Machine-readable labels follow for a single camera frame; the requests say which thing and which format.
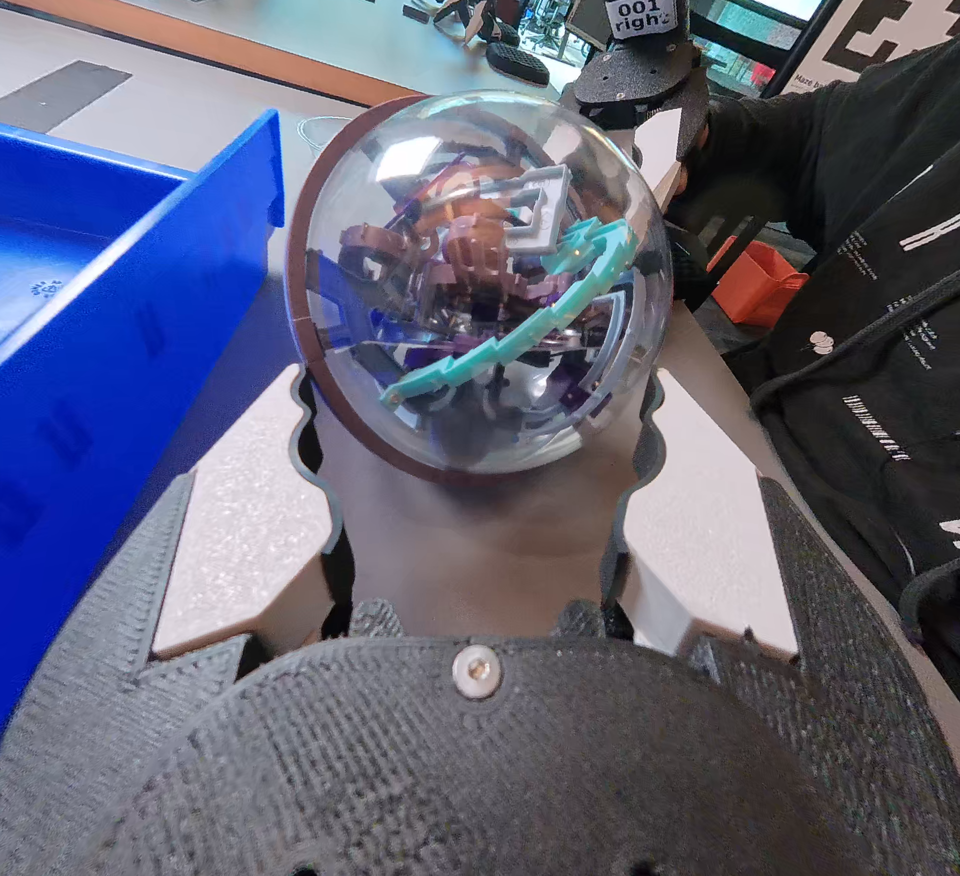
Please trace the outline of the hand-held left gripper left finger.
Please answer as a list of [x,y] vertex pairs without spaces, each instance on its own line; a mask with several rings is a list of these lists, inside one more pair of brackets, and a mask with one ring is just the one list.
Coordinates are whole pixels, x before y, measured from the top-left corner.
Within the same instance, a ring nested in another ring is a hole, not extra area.
[[153,632],[170,660],[237,635],[269,655],[349,626],[354,555],[320,475],[306,368],[282,369],[198,460]]

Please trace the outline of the blue plastic bin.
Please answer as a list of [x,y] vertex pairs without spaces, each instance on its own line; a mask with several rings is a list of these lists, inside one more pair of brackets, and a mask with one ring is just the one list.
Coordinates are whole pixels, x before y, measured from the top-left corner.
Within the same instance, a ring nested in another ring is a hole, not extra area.
[[2,125],[2,729],[267,272],[279,113],[190,172]]

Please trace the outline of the black screen on stand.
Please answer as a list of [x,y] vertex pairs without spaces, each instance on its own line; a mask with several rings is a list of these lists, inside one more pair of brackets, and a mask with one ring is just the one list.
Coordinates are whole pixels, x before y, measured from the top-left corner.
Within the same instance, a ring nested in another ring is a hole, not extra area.
[[612,38],[611,24],[604,0],[573,0],[564,19],[566,34],[594,47],[606,49]]

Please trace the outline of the orange plastic bin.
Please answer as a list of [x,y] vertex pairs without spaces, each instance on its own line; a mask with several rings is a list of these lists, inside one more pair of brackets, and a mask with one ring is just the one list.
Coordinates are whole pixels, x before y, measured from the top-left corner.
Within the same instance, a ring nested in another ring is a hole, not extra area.
[[733,324],[771,329],[809,280],[778,249],[753,240],[719,279],[711,298]]

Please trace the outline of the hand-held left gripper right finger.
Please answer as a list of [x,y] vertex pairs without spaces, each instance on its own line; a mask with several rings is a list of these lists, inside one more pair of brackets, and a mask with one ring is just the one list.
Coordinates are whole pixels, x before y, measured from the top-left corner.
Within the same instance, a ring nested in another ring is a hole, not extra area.
[[779,464],[737,400],[712,404],[667,368],[652,382],[639,477],[614,521],[611,594],[631,642],[686,657],[710,637],[793,662],[800,647],[762,493]]

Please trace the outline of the black mesh office chair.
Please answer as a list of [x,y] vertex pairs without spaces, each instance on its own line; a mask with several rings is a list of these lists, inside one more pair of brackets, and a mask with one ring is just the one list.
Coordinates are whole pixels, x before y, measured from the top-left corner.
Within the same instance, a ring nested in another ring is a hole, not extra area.
[[713,96],[757,99],[807,21],[757,0],[689,0],[689,28]]

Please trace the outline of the clear plastic maze ball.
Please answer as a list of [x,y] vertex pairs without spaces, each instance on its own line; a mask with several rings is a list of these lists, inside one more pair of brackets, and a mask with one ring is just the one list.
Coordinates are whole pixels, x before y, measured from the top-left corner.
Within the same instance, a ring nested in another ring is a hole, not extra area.
[[581,115],[508,90],[348,119],[306,177],[284,278],[330,412],[450,486],[546,467],[609,426],[654,369],[675,288],[637,166]]

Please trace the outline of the black oval wrist rest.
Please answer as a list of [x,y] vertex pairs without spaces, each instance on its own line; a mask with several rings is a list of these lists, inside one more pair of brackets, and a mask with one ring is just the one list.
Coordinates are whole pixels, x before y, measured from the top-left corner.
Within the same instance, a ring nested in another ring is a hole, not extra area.
[[507,42],[488,42],[486,62],[495,72],[537,87],[546,87],[550,72],[540,57]]

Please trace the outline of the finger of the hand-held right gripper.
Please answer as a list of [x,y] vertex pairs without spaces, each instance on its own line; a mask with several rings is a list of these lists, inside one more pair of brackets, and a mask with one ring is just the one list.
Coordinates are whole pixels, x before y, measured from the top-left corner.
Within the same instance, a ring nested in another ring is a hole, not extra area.
[[676,195],[685,172],[682,158],[677,156],[681,115],[679,109],[658,112],[636,127],[633,133],[634,158],[663,213]]

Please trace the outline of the orange-edged grey desk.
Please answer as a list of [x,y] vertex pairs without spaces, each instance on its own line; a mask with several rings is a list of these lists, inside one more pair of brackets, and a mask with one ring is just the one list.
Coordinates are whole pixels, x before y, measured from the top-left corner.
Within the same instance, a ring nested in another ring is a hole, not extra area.
[[360,105],[495,89],[558,100],[579,74],[547,61],[538,87],[491,69],[484,44],[402,16],[409,0],[2,0],[112,37]]

